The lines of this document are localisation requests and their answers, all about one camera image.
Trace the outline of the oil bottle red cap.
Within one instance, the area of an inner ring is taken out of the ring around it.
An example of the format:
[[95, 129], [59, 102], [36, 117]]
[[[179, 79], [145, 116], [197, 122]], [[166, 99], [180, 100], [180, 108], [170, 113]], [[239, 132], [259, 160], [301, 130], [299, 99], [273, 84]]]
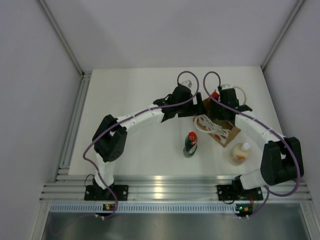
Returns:
[[216, 99], [216, 100], [219, 100], [219, 98], [220, 98], [220, 94], [219, 94], [217, 91], [214, 91], [214, 92], [211, 94], [211, 96], [212, 96], [214, 99]]

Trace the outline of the burlap canvas bag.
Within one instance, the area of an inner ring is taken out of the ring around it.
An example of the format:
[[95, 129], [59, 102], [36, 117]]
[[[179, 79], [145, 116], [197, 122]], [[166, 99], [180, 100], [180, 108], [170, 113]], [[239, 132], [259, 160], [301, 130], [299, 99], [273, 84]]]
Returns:
[[[233, 86], [233, 88], [242, 90], [240, 87]], [[244, 101], [243, 104], [239, 103], [239, 107], [236, 108], [237, 111], [248, 110], [249, 107], [246, 105], [247, 96], [244, 91], [242, 91]], [[205, 114], [198, 115], [193, 118], [195, 128], [204, 134], [208, 134], [222, 147], [226, 147], [240, 132], [240, 129], [235, 126], [235, 121], [217, 120], [211, 119], [209, 117], [209, 106], [210, 99], [217, 102], [212, 95], [205, 100], [203, 100], [203, 105], [205, 107]]]

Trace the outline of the dark sauce bottle red cap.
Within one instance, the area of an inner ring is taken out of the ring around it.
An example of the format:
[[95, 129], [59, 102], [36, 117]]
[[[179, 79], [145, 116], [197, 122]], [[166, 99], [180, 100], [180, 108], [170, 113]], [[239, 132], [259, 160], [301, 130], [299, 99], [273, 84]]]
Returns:
[[183, 154], [186, 158], [191, 158], [198, 148], [198, 136], [192, 131], [189, 132], [184, 141]]

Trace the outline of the cream squeeze bottle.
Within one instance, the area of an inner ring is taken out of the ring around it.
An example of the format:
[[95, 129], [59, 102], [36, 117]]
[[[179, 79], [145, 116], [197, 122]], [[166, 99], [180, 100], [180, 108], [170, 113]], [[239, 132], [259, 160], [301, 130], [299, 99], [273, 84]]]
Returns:
[[249, 142], [237, 143], [230, 152], [231, 162], [235, 165], [243, 164], [251, 156], [251, 144]]

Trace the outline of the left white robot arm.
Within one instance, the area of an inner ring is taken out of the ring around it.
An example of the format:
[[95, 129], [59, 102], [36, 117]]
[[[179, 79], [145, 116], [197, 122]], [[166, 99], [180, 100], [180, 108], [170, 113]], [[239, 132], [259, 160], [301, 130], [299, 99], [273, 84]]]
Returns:
[[195, 94], [193, 103], [191, 90], [179, 84], [164, 98], [156, 99], [146, 109], [122, 117], [105, 116], [93, 135], [93, 148], [96, 153], [98, 170], [94, 176], [95, 193], [102, 200], [109, 199], [113, 194], [114, 161], [125, 149], [127, 136], [150, 125], [162, 123], [178, 116], [193, 117], [205, 114], [201, 93]]

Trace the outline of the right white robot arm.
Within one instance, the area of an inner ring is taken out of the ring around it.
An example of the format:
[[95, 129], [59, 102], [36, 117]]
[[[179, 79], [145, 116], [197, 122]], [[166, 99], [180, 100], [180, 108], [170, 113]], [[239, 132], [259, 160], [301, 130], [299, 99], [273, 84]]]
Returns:
[[214, 119], [231, 121], [262, 150], [260, 167], [233, 180], [233, 194], [244, 199], [252, 189], [288, 181], [295, 181], [294, 188], [279, 196], [288, 197], [295, 193], [304, 175], [300, 141], [296, 137], [285, 137], [260, 121], [249, 106], [239, 103], [232, 86], [219, 86], [218, 92], [218, 99], [210, 97], [209, 115]]

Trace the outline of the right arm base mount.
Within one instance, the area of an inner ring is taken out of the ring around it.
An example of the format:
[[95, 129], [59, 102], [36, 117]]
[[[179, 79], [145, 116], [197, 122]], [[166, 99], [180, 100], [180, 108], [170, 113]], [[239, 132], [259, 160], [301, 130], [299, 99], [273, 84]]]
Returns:
[[239, 200], [238, 194], [230, 184], [217, 185], [216, 189], [218, 200], [224, 202], [225, 204], [233, 204], [235, 201]]

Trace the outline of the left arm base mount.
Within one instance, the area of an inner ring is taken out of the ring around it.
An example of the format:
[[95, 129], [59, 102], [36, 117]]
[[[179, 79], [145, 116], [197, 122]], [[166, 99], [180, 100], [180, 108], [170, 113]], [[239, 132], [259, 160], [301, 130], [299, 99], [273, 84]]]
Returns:
[[[109, 188], [113, 191], [118, 201], [128, 200], [128, 193], [129, 193], [128, 185], [112, 184]], [[107, 188], [102, 189], [93, 178], [92, 184], [85, 186], [84, 200], [85, 201], [112, 201], [112, 200], [115, 200], [115, 197]]]

